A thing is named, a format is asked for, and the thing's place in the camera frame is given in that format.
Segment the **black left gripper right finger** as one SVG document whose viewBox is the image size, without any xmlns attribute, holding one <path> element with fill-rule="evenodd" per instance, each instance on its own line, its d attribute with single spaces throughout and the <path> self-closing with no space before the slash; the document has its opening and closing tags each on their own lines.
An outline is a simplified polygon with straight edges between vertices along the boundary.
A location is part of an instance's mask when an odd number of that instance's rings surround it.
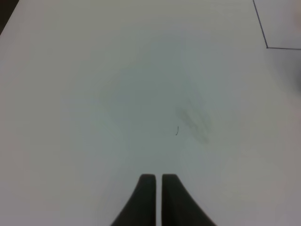
<svg viewBox="0 0 301 226">
<path fill-rule="evenodd" d="M 190 196 L 176 174 L 162 175 L 161 223 L 163 226 L 214 226 Z"/>
</svg>

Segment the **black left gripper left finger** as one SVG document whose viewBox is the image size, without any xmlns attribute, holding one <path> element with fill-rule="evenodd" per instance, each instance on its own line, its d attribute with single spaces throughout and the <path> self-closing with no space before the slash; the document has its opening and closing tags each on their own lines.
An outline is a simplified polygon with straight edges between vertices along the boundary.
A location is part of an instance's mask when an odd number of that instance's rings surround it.
<svg viewBox="0 0 301 226">
<path fill-rule="evenodd" d="M 142 174 L 136 187 L 112 226 L 156 225 L 156 177 Z"/>
</svg>

